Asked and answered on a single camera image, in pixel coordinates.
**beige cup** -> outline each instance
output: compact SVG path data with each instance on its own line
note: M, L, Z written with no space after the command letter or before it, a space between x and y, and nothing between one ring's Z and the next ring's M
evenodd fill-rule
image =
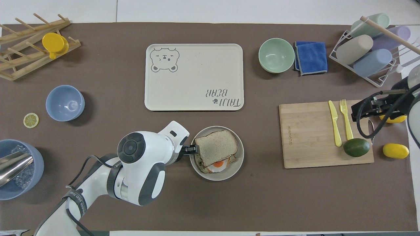
M350 65L366 54L373 46L373 40L368 35L357 36L337 48L337 59Z

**yellow fork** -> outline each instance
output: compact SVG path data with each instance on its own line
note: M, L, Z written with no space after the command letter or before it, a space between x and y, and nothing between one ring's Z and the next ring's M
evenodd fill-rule
M346 136L347 140L353 139L352 128L350 126L349 116L347 115L347 103L345 99L340 101L340 111L344 115L344 122L346 123Z

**mint green cup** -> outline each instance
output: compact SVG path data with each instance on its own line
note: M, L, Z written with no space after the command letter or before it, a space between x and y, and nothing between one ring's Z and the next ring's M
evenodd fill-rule
M387 28L389 26L389 24L391 23L391 19L389 18L389 16L385 13L378 13L375 15L371 15L368 16L368 18L377 23L378 25L382 26L383 28ZM354 22L350 28L350 30L355 29L358 25L360 25L363 21L358 20L356 22ZM372 26L368 25L367 23L364 23L363 25L361 25L359 28L357 28L353 33L352 33L352 37L355 38L357 36L360 35L369 35L372 38L377 36L378 34L380 34L381 32L375 28L373 28Z
M273 38L265 41L258 51L258 60L264 70L281 73L288 70L294 62L293 47L284 39Z

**yellow cup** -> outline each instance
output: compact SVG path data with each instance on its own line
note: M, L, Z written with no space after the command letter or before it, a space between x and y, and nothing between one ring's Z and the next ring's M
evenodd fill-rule
M56 59L68 51L68 41L56 33L48 33L42 38L42 45L50 53L51 59Z

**cloth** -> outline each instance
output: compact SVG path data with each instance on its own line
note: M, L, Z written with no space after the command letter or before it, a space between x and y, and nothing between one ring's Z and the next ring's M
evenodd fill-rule
M295 70L300 75L325 73L328 71L327 51L324 42L295 42Z

